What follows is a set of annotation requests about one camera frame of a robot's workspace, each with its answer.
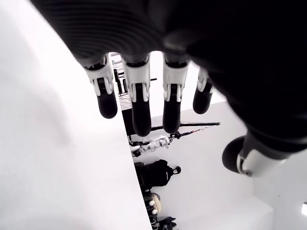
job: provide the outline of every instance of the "robotic hand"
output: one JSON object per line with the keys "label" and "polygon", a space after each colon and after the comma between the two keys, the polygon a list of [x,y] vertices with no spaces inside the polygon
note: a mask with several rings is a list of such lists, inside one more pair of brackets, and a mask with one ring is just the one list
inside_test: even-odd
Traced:
{"label": "robotic hand", "polygon": [[201,69],[193,108],[214,88],[248,129],[223,153],[226,168],[264,174],[307,148],[304,6],[273,1],[32,0],[84,67],[102,116],[117,113],[108,52],[123,58],[133,126],[150,132],[149,53],[164,53],[163,127],[175,133],[190,59]]}

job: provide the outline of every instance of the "light fixture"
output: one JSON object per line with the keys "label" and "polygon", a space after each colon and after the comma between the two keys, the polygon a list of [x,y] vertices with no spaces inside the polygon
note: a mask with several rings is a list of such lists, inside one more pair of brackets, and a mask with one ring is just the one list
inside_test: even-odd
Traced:
{"label": "light fixture", "polygon": [[307,216],[307,202],[303,203],[302,205],[302,214]]}

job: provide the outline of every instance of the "black fingertip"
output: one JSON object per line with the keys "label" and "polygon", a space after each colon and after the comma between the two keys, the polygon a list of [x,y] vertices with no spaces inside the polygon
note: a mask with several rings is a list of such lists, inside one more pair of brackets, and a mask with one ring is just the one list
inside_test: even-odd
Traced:
{"label": "black fingertip", "polygon": [[235,173],[239,173],[236,166],[236,160],[239,152],[243,149],[244,139],[245,136],[242,136],[231,141],[226,146],[222,155],[222,162],[225,168]]}
{"label": "black fingertip", "polygon": [[176,97],[171,96],[169,102],[164,101],[163,128],[167,133],[176,133],[180,126],[180,105]]}
{"label": "black fingertip", "polygon": [[137,135],[145,137],[152,129],[149,101],[137,100],[131,104],[133,129]]}
{"label": "black fingertip", "polygon": [[200,92],[196,87],[194,100],[193,100],[193,110],[197,114],[206,113],[210,106],[211,97],[212,93],[206,92],[205,90],[203,92]]}
{"label": "black fingertip", "polygon": [[110,95],[103,93],[97,96],[97,99],[100,114],[107,119],[115,117],[117,114],[117,103],[114,91]]}

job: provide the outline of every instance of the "black bag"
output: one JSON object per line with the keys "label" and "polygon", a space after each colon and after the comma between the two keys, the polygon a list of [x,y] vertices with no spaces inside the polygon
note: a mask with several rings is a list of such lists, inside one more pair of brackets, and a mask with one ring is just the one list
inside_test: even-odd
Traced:
{"label": "black bag", "polygon": [[159,221],[159,230],[172,230],[173,227],[177,226],[176,223],[173,222],[176,218],[167,217],[161,221]]}
{"label": "black bag", "polygon": [[155,186],[167,185],[171,176],[173,174],[179,174],[180,172],[180,167],[172,169],[167,165],[167,161],[165,160],[156,161],[137,170],[139,183],[143,191],[151,189]]}

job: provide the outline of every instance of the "black backpack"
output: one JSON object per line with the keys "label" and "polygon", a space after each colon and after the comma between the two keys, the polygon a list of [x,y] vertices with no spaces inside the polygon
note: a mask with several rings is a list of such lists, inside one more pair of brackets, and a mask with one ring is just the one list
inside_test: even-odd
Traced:
{"label": "black backpack", "polygon": [[155,186],[165,186],[173,174],[181,172],[180,167],[172,169],[167,165],[167,161],[159,160],[152,164],[136,168],[139,183],[143,191]]}

